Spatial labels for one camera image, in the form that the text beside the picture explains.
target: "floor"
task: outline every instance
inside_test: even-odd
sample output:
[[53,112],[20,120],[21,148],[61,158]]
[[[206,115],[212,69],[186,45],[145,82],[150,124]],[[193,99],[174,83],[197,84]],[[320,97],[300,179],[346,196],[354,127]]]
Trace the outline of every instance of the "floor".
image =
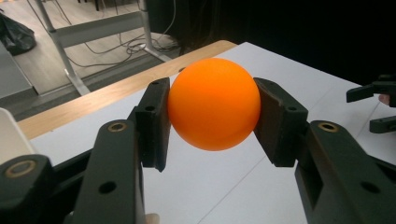
[[[55,29],[86,21],[120,15],[138,10],[135,0],[102,0],[96,11],[94,1],[47,0],[43,2]],[[16,120],[28,118],[43,110],[79,97],[79,94],[64,73],[64,64],[52,39],[44,29],[43,20],[34,0],[0,2],[5,14],[35,31],[37,42],[29,52],[17,55],[14,59],[32,83],[35,96],[19,96],[17,99],[0,101],[0,106],[8,109]],[[119,35],[112,35],[85,44],[65,49],[75,72],[83,79],[90,91],[146,70],[161,63],[160,60],[141,50],[139,44],[143,28]],[[178,56],[177,43],[171,36],[152,34],[154,47],[161,49],[171,58]]]

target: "screw hole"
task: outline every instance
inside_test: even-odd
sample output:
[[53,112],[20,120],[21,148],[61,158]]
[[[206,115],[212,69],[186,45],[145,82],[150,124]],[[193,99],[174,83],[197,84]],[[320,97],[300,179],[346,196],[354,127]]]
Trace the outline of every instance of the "screw hole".
[[369,192],[372,192],[372,193],[379,193],[379,192],[381,192],[381,190],[375,185],[375,184],[372,184],[372,183],[370,183],[370,182],[361,182],[361,186],[365,189],[365,190],[367,190],[367,191],[369,191]]
[[23,175],[27,175],[35,169],[35,161],[19,161],[6,170],[6,177],[17,178]]
[[333,124],[331,124],[331,123],[325,123],[325,122],[323,122],[323,123],[320,123],[318,126],[319,126],[319,128],[320,128],[321,130],[326,131],[326,132],[329,132],[329,133],[336,133],[336,132],[338,132],[338,127],[335,126],[335,125],[333,125]]
[[126,129],[126,124],[121,122],[112,123],[107,129],[112,133],[122,132]]
[[114,183],[113,181],[108,181],[99,187],[99,193],[108,194],[114,191],[116,188],[117,188],[116,183]]

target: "dark background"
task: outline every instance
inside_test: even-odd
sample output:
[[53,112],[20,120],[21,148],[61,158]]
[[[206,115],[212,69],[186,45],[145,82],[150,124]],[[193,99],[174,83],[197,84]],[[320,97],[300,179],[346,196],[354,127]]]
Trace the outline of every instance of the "dark background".
[[[181,52],[225,39],[250,42],[361,85],[396,72],[396,13],[384,0],[366,3],[176,0],[168,32]],[[173,0],[148,0],[153,32],[166,29]]]

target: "table surface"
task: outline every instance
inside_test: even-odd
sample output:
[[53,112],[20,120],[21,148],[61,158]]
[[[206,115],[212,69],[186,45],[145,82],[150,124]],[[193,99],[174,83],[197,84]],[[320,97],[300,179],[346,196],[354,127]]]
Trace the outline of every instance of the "table surface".
[[[104,123],[126,119],[150,81],[172,76],[193,61],[217,55],[239,63],[253,77],[278,83],[308,109],[308,121],[336,122],[367,153],[396,163],[396,133],[368,131],[370,119],[392,116],[394,110],[374,97],[347,104],[346,92],[357,84],[249,43],[235,46],[220,41],[197,52],[199,56],[165,63],[123,80],[125,85],[116,83],[19,124],[35,149],[57,164],[92,148]],[[208,152],[190,146],[172,129],[165,170],[144,169],[144,179],[146,212],[158,213],[162,224],[306,223],[294,169],[275,168],[254,134],[231,149]]]

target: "black cable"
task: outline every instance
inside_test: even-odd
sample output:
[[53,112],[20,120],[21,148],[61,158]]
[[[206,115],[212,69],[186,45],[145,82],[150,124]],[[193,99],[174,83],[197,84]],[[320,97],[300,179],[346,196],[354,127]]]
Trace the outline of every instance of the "black cable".
[[47,32],[48,35],[50,35],[49,31],[47,30],[46,26],[44,25],[43,21],[40,19],[40,17],[38,16],[37,12],[35,12],[35,9],[33,8],[32,4],[30,3],[29,0],[27,0],[27,3],[29,4],[30,8],[33,10],[33,12],[35,13],[35,15],[37,16],[37,19],[40,21],[41,25],[43,26],[44,30]]
[[154,48],[155,48],[156,50],[158,50],[159,52],[167,52],[167,51],[171,51],[171,50],[173,50],[173,49],[178,49],[178,48],[180,48],[180,46],[179,46],[178,44],[173,45],[173,44],[175,44],[175,42],[172,43],[172,44],[170,44],[170,46],[163,47],[163,46],[160,45],[160,42],[159,42],[158,40],[153,39],[153,41],[155,41],[155,42],[157,43],[157,45],[159,46],[159,48],[154,47]]
[[64,9],[61,7],[59,4],[58,0],[55,0],[55,3],[53,3],[55,6],[58,5],[59,9],[62,11],[62,14],[64,14],[65,20],[69,23],[69,25],[72,25],[72,22],[67,18],[66,13],[64,13]]
[[133,39],[131,39],[131,40],[128,40],[128,41],[124,42],[124,43],[120,43],[119,45],[117,45],[116,47],[114,47],[114,48],[112,48],[112,49],[107,49],[107,50],[102,51],[102,52],[96,52],[96,51],[94,51],[93,49],[91,49],[90,46],[88,46],[86,43],[85,43],[85,45],[87,46],[88,49],[90,49],[90,50],[92,51],[92,53],[95,53],[95,54],[104,54],[104,53],[108,53],[108,52],[110,52],[111,50],[114,50],[114,49],[117,49],[117,48],[120,48],[120,47],[127,47],[129,43],[134,42],[134,41],[136,41],[136,40],[145,39],[145,38],[140,38],[140,37],[142,37],[142,36],[143,36],[143,35],[139,35],[139,36],[137,36],[137,37],[135,37],[135,38],[133,38]]
[[94,63],[94,64],[88,64],[88,65],[82,65],[79,63],[74,62],[72,59],[68,58],[70,60],[70,62],[72,62],[73,64],[75,64],[78,67],[94,67],[94,66],[110,66],[110,65],[118,65],[121,63],[125,63],[126,61],[128,61],[132,55],[136,54],[137,52],[141,51],[142,48],[140,49],[134,49],[137,46],[141,46],[143,43],[138,43],[138,44],[134,44],[132,46],[129,46],[129,48],[126,49],[126,53],[129,55],[126,59],[117,62],[117,63]]
[[[119,7],[117,6],[117,0],[114,0],[114,6],[116,8],[116,14],[119,15]],[[121,33],[118,34],[118,37],[119,37],[120,44],[122,45]]]

